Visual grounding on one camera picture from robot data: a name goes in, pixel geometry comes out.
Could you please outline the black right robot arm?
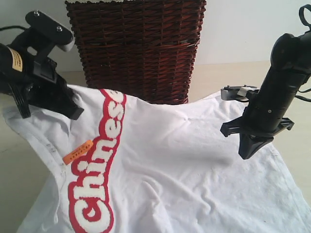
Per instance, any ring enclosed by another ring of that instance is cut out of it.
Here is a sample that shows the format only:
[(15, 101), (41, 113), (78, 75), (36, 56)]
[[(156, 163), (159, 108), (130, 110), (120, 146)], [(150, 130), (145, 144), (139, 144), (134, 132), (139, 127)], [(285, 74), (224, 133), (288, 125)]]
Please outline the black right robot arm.
[(244, 85), (221, 89), (222, 100), (248, 104), (241, 117), (223, 123), (220, 129), (225, 137), (240, 136), (239, 155), (244, 160), (294, 126), (284, 115), (311, 76), (311, 34), (282, 35), (273, 46), (270, 62), (260, 88)]

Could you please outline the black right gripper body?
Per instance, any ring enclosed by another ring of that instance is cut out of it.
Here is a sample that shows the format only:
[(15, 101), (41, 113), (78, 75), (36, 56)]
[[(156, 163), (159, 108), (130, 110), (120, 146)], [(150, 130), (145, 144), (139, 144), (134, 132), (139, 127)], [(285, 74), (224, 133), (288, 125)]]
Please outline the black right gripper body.
[(282, 120), (295, 97), (295, 73), (269, 72), (241, 117), (240, 135), (273, 137), (283, 130)]

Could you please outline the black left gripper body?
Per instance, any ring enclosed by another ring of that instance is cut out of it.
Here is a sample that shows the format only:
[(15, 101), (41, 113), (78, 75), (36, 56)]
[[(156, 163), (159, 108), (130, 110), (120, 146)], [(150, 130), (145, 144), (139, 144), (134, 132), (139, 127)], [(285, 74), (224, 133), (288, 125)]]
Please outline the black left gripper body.
[(18, 109), (30, 105), (44, 109), (70, 109), (70, 88), (56, 72), (56, 62), (44, 58), (22, 58), (22, 70), (7, 68), (7, 94), (12, 95)]

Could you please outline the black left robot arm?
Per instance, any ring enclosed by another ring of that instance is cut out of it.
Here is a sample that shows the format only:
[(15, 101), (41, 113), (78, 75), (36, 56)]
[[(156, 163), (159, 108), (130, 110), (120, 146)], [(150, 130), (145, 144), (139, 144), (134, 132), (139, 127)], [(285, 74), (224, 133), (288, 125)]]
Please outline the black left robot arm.
[(77, 120), (84, 109), (74, 101), (74, 92), (55, 70), (49, 58), (41, 64), (43, 74), (35, 74), (34, 56), (1, 44), (0, 93), (11, 96), (22, 118), (31, 116), (30, 106), (60, 113)]

